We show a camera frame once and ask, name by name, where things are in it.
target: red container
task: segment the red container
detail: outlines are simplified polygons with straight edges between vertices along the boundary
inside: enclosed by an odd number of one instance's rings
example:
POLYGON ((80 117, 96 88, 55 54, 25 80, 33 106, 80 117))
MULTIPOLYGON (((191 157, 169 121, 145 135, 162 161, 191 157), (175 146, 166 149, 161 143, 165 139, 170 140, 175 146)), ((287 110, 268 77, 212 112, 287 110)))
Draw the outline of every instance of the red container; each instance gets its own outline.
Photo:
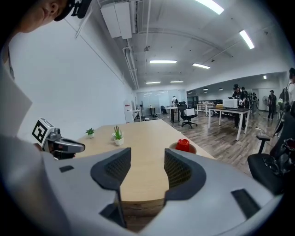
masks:
POLYGON ((189 152, 189 141, 187 139, 179 139, 176 145, 176 150, 189 152))

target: chair armrest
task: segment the chair armrest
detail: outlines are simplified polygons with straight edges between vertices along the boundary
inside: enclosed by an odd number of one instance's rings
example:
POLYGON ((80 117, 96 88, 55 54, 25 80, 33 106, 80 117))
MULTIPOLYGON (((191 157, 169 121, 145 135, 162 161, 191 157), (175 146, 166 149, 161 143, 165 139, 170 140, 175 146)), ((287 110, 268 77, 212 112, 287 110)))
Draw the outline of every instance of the chair armrest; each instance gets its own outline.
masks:
POLYGON ((264 136, 264 135, 256 135, 256 138, 258 138, 259 140, 262 140, 262 141, 270 141, 271 139, 267 136, 264 136))

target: wooden floor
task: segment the wooden floor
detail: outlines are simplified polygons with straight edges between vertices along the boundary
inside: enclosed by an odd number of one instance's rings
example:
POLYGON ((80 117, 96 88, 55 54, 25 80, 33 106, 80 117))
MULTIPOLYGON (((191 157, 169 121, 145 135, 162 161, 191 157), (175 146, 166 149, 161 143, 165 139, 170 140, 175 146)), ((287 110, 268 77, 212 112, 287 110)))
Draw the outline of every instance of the wooden floor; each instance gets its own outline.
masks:
MULTIPOLYGON (((192 122, 198 124, 197 127, 193 125, 193 129, 189 125, 185 125, 182 128, 182 120, 171 123, 170 114, 161 115, 159 118, 183 133, 216 159, 231 164, 251 176, 247 158, 251 154, 258 153, 261 141, 256 138, 256 135, 260 134, 260 132, 264 134, 265 131, 268 135, 272 136, 277 125, 276 116, 273 121, 267 121, 268 113, 263 111, 259 113, 260 115, 258 113, 250 115, 247 134, 244 134, 242 130, 239 141, 236 141, 238 129, 234 129, 234 120, 228 119, 227 117, 221 119, 220 126, 219 118, 216 116, 211 117, 210 129, 208 129, 208 117, 205 116, 204 112, 199 112, 198 117, 192 119, 192 122), (264 131, 257 130, 255 127, 260 127, 264 131)), ((271 141, 265 144, 263 153, 269 153, 272 146, 277 142, 277 139, 277 136, 271 138, 271 141)))

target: potted plant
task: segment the potted plant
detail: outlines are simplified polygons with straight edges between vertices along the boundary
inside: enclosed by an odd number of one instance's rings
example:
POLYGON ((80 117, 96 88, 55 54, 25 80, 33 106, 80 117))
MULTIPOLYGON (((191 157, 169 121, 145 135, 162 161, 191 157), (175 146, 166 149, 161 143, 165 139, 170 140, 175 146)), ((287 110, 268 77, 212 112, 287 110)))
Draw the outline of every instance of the potted plant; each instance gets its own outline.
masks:
POLYGON ((115 130, 115 143, 117 146, 121 146, 124 143, 124 138, 122 131, 119 129, 118 126, 114 127, 115 130))
POLYGON ((87 130, 85 132, 85 134, 88 134, 89 138, 93 138, 94 137, 94 130, 91 128, 91 129, 87 130))

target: black chair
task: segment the black chair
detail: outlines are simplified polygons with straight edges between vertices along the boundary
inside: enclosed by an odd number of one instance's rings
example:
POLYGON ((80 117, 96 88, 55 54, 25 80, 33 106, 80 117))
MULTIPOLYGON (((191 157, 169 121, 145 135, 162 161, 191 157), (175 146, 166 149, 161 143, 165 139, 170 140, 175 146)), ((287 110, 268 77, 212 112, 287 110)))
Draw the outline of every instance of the black chair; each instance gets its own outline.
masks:
POLYGON ((167 114, 167 110, 165 109, 164 106, 161 106, 161 112, 162 112, 162 114, 167 114))
POLYGON ((266 160, 272 160, 272 157, 280 156, 280 147, 284 144, 284 140, 295 139, 295 117, 290 113, 285 115, 285 123, 276 145, 270 151, 270 154, 262 153, 263 146, 266 141, 270 141, 267 136, 256 136, 261 140, 261 146, 258 154, 252 154, 248 157, 248 165, 251 174, 255 180, 264 185, 273 194, 277 195, 287 190, 290 181, 294 179, 295 171, 290 171, 286 176, 281 177, 274 174, 274 172, 266 165, 266 160))
POLYGON ((184 125, 186 125, 186 124, 188 124, 189 126, 190 126, 190 128, 192 129, 193 127, 192 127, 192 124, 195 124, 196 126, 198 126, 198 124, 196 124, 196 123, 193 123, 192 122, 192 118, 195 118, 195 117, 197 117, 198 115, 193 115, 193 116, 185 116, 184 115, 184 110, 186 110, 188 107, 187 107, 187 105, 186 104, 182 104, 182 105, 178 105, 177 106, 178 107, 178 109, 179 109, 179 111, 180 111, 180 117, 183 119, 183 120, 187 120, 187 122, 183 122, 183 124, 181 125, 181 127, 183 127, 184 125))

